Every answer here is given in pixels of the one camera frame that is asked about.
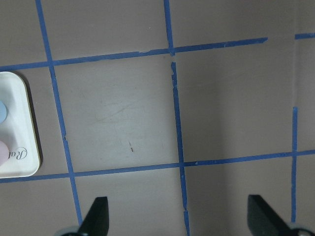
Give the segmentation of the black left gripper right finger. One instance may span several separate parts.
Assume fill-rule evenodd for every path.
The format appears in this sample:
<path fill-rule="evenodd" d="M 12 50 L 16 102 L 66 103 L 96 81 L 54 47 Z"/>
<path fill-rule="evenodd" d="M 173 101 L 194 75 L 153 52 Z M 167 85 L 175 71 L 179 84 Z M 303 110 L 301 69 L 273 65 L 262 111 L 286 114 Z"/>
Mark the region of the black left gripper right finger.
<path fill-rule="evenodd" d="M 247 225 L 253 236 L 295 235 L 260 195 L 248 196 Z"/>

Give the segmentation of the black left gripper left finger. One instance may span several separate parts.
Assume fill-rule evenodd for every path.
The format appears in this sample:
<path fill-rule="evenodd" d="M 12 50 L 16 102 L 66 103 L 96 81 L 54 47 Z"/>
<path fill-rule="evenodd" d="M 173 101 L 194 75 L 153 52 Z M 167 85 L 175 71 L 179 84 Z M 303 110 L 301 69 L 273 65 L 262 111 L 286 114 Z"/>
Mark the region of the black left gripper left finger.
<path fill-rule="evenodd" d="M 107 197 L 95 198 L 88 214 L 79 227 L 79 236 L 106 236 L 109 231 L 109 206 Z"/>

